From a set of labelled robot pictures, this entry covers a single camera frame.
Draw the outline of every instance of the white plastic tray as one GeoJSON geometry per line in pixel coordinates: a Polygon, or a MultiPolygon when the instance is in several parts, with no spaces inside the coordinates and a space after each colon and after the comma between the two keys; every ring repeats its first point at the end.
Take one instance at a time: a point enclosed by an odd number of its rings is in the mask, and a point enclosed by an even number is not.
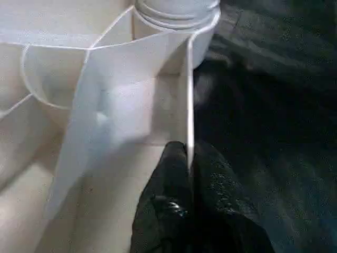
{"type": "Polygon", "coordinates": [[[166,143],[186,143],[193,158],[193,67],[220,13],[178,33],[124,1],[110,15],[85,1],[32,4],[52,14],[28,24],[19,22],[26,14],[0,17],[10,63],[0,64],[0,252],[128,252],[138,198],[166,143]]]}

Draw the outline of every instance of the dark background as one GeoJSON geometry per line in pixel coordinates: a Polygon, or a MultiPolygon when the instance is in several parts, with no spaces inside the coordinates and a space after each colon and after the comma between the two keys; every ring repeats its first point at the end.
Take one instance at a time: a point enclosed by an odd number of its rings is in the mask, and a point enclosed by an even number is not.
{"type": "Polygon", "coordinates": [[[195,138],[247,188],[276,252],[337,252],[332,0],[222,1],[195,72],[195,138]]]}

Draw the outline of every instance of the white container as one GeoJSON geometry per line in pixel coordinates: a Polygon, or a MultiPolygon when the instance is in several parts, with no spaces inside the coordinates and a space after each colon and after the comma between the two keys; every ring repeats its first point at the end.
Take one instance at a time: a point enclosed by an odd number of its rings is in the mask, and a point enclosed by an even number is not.
{"type": "MultiPolygon", "coordinates": [[[[4,10],[20,1],[5,0],[4,10]]],[[[4,27],[29,34],[0,39],[29,42],[11,71],[21,67],[31,92],[0,119],[0,252],[128,252],[138,198],[166,143],[186,143],[192,162],[193,67],[220,12],[202,29],[176,32],[158,28],[125,1],[116,1],[115,21],[93,4],[91,28],[77,24],[90,12],[87,0],[67,8],[63,0],[30,4],[54,13],[0,16],[4,27]],[[55,13],[69,20],[53,26],[47,21],[55,13]],[[27,23],[19,22],[23,17],[27,23]],[[86,35],[58,36],[72,29],[86,35]]],[[[22,83],[19,75],[13,80],[22,83]]]]}

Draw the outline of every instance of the white plastic divider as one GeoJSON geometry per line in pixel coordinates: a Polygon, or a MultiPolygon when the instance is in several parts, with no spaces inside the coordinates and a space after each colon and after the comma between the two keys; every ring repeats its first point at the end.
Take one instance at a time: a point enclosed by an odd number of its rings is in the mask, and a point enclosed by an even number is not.
{"type": "Polygon", "coordinates": [[[130,6],[109,26],[92,47],[122,44],[162,32],[163,29],[146,21],[130,6]]]}
{"type": "Polygon", "coordinates": [[[0,119],[0,252],[33,252],[62,137],[32,95],[0,119]]]}
{"type": "Polygon", "coordinates": [[[184,64],[187,39],[161,33],[91,51],[45,210],[49,232],[38,252],[50,250],[68,232],[54,218],[83,177],[69,252],[127,252],[138,198],[166,143],[193,139],[186,117],[193,114],[186,107],[192,90],[191,63],[184,64]],[[177,62],[172,57],[181,48],[177,71],[167,63],[177,62]]]}
{"type": "MultiPolygon", "coordinates": [[[[213,30],[220,18],[220,10],[215,9],[212,21],[207,31],[199,33],[193,50],[193,68],[197,67],[204,58],[204,54],[213,35],[213,30]]],[[[83,67],[85,55],[98,54],[101,47],[120,45],[128,47],[128,43],[152,37],[158,33],[173,32],[173,30],[158,27],[146,21],[135,9],[129,7],[103,33],[91,48],[71,48],[53,46],[27,46],[22,57],[22,77],[28,90],[42,103],[50,117],[64,129],[68,123],[73,93],[76,88],[79,73],[83,67]]],[[[194,30],[176,32],[179,37],[188,37],[194,30]]],[[[180,64],[184,56],[184,48],[177,48],[174,55],[167,59],[164,69],[172,72],[180,71],[180,64]]],[[[151,58],[144,57],[143,61],[150,62],[151,58]]],[[[139,65],[143,71],[145,64],[139,65]]],[[[126,66],[121,73],[128,75],[130,70],[126,66]]]]}
{"type": "Polygon", "coordinates": [[[0,118],[28,95],[20,77],[23,47],[0,43],[0,118]]]}
{"type": "Polygon", "coordinates": [[[27,46],[22,55],[22,77],[27,89],[62,128],[68,122],[74,92],[87,50],[27,46]]]}

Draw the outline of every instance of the white bottle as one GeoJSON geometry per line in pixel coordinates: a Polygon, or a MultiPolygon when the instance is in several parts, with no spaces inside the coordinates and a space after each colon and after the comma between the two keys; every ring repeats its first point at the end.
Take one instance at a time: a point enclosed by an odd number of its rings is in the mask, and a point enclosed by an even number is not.
{"type": "Polygon", "coordinates": [[[151,23],[175,30],[198,29],[214,16],[220,0],[137,0],[136,8],[151,23]]]}

